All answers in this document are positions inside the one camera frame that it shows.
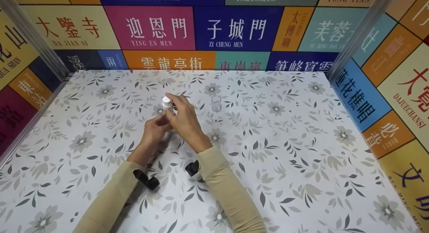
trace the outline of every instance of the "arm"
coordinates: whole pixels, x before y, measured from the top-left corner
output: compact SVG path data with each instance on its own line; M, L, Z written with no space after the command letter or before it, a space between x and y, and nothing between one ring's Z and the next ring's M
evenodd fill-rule
M166 110L170 124L197 153L202 178L225 210L236 233L265 233L265 224L240 181L219 149L202 132L195 109L184 96L166 94L177 107L177 115Z
M143 170L153 152L158 147L165 132L172 129L165 123L164 115L159 115L144 124L141 142L133 153L124 161L112 175L112 179L101 190L97 198L86 210L74 233L106 233L113 227L121 213L124 204L138 184L133 171Z
M265 233L258 209L219 149L212 147L196 157L202 178L225 210L234 232Z

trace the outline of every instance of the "black binder clip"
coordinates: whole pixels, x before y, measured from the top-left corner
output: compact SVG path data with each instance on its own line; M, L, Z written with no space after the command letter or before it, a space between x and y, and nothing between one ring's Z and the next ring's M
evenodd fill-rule
M135 178L140 180L150 190L154 190L160 185L160 182L157 180L157 178L152 177L149 179L149 177L140 169L134 170L133 174Z
M189 163L185 167L185 170L188 172L188 174L191 177L194 176L196 173L198 173L198 169L199 169L199 162L198 162L198 160L195 160L195 162L193 162L193 163Z

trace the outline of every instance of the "transparent cup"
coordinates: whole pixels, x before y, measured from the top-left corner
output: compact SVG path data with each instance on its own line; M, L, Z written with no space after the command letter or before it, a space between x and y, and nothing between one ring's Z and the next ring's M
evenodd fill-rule
M220 96L211 97L211 110L219 112L222 109L222 98Z

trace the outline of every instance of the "sleeve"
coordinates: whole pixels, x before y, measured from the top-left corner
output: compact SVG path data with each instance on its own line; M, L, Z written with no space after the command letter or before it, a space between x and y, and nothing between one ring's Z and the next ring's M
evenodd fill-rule
M235 233L266 233L256 205L217 148L197 154L199 172L231 222Z
M109 232L121 213L124 204L138 183L133 171L142 170L137 163L124 161L112 175L112 179L101 190L97 198L86 210L74 233Z

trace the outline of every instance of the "person's right hand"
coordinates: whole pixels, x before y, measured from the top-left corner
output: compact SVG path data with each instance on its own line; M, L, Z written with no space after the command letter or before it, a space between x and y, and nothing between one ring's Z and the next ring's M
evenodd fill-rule
M195 109L189 103L186 97L175 96L166 93L177 107L177 115L174 115L169 110L164 110L166 117L176 132L189 144L189 146L196 152L200 153L212 147L210 139L205 135L198 119L196 118Z

